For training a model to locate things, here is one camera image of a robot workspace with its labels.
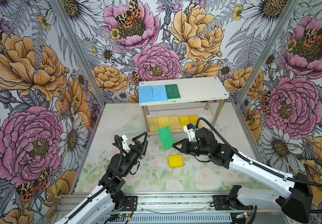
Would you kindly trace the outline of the bright yellow sponge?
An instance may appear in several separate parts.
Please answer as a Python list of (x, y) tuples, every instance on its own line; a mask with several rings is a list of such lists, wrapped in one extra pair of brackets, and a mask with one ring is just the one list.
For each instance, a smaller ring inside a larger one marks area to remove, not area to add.
[(169, 163), (169, 167), (171, 169), (173, 169), (173, 168), (181, 168), (181, 167), (184, 166), (182, 155), (170, 155), (168, 157), (168, 163)]

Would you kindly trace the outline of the tan beige sponge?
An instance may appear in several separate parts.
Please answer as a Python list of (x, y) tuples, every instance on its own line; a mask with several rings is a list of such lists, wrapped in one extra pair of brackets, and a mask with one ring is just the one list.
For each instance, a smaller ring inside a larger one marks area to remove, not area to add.
[(149, 130), (151, 133), (157, 132), (160, 129), (159, 120), (157, 117), (148, 119)]

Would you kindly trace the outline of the yellow sponge green underside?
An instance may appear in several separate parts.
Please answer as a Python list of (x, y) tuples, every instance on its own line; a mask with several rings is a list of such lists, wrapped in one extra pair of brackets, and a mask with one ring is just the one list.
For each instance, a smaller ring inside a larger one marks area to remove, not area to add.
[(188, 115), (179, 116), (178, 119), (182, 130), (191, 123)]

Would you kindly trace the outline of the pale yellow porous sponge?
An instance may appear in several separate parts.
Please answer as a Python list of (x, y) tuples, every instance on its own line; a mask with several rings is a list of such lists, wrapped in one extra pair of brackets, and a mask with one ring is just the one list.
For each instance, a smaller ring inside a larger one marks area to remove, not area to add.
[(168, 116), (158, 117), (159, 128), (170, 127)]

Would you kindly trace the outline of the white two-tier shelf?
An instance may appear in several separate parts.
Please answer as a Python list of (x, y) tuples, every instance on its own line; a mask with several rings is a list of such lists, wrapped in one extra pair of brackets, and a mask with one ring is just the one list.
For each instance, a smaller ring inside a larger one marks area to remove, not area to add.
[(213, 116), (212, 125), (215, 126), (220, 115), (220, 112), (224, 106), (224, 103), (229, 99), (230, 95), (226, 91), (225, 87), (217, 77), (201, 77), (201, 78), (186, 78), (186, 79), (170, 79), (159, 81), (143, 81), (140, 82), (140, 86), (158, 86), (158, 85), (172, 85), (177, 84), (181, 99), (178, 101), (166, 101), (166, 102), (151, 102), (141, 104), (143, 112), (146, 131), (149, 132), (148, 124), (148, 107), (152, 105), (168, 105), (178, 103), (191, 103), (191, 102), (206, 102), (205, 110), (209, 109), (209, 105), (212, 101), (217, 100), (219, 105)]

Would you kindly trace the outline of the small blue sponge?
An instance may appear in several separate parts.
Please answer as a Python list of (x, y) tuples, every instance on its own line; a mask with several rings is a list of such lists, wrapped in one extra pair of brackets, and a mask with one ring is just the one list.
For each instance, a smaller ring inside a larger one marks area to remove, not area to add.
[(139, 103), (151, 103), (154, 101), (153, 89), (151, 86), (139, 87)]

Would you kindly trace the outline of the light blue sponge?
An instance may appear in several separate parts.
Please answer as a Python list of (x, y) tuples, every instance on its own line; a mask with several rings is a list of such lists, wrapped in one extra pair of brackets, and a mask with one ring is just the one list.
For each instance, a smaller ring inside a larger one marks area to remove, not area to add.
[(153, 86), (153, 102), (166, 102), (168, 100), (164, 85)]

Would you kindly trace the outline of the dark green sponge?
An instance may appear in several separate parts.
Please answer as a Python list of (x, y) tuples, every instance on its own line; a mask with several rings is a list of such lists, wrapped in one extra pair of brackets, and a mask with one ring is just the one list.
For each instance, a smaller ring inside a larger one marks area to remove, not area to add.
[(178, 101), (181, 99), (177, 84), (165, 85), (168, 101)]

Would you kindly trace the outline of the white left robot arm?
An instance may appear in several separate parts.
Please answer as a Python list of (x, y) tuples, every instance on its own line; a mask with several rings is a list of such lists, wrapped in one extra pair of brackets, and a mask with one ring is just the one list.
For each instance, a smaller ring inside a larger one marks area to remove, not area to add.
[(126, 136), (114, 136), (112, 144), (120, 150), (114, 155), (94, 190), (69, 214), (56, 221), (57, 224), (95, 224), (113, 210), (120, 210), (125, 202), (121, 188), (124, 178), (133, 175), (131, 170), (140, 165), (148, 147), (148, 133), (144, 132), (127, 144)]

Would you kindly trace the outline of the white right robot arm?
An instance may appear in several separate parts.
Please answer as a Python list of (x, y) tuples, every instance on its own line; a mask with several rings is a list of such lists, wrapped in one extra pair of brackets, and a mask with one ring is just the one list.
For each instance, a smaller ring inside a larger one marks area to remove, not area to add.
[(187, 130), (188, 138), (172, 145), (182, 154), (207, 156), (213, 164), (227, 170), (244, 174), (268, 187), (268, 190), (251, 190), (235, 185), (228, 196), (217, 204), (232, 209), (260, 206), (282, 211), (289, 218), (308, 223), (312, 204), (312, 190), (306, 184), (308, 178), (303, 174), (284, 173), (249, 158), (228, 142), (219, 143), (215, 134), (206, 129)]

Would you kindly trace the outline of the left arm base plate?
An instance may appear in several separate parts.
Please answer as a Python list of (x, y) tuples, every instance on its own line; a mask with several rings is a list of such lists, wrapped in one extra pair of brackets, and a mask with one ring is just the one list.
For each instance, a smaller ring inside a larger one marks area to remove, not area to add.
[(138, 197), (137, 196), (125, 196), (124, 202), (120, 211), (132, 212), (137, 210)]

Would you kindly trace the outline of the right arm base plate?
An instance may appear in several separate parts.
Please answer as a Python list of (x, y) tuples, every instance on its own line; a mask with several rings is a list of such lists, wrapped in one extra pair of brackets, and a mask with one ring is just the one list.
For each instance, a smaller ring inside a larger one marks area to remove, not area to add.
[(213, 195), (213, 201), (210, 204), (211, 208), (216, 211), (253, 211), (253, 206), (243, 205), (237, 198), (228, 198), (227, 195)]

